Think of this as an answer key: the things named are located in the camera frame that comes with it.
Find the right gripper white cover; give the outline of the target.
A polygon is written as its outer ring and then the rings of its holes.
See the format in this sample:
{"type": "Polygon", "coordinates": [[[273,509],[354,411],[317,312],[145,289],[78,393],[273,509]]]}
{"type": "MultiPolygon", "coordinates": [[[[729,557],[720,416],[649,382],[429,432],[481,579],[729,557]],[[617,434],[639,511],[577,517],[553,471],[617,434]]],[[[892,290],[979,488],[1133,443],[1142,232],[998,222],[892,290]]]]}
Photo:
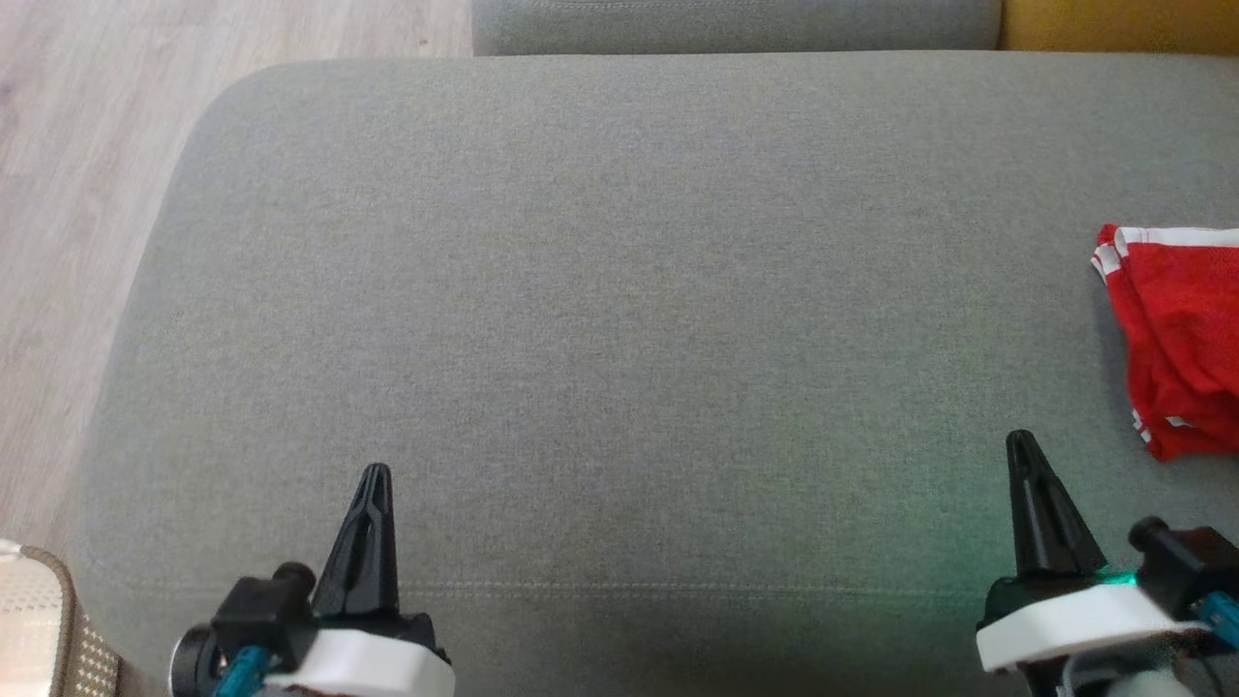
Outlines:
{"type": "Polygon", "coordinates": [[[1109,561],[1030,431],[1006,437],[1016,574],[987,588],[975,645],[987,673],[1103,654],[1194,652],[1213,630],[1194,595],[1142,572],[1099,573],[1109,561]]]}

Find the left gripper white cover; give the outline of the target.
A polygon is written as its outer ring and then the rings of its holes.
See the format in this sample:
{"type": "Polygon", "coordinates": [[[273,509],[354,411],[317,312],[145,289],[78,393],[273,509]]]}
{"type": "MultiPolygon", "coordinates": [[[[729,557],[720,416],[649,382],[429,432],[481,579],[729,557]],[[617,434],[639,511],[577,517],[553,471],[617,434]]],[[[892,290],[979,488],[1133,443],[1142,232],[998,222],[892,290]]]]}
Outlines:
{"type": "Polygon", "coordinates": [[[318,631],[265,696],[453,696],[455,670],[427,613],[399,612],[392,470],[367,465],[313,595],[318,631]]]}

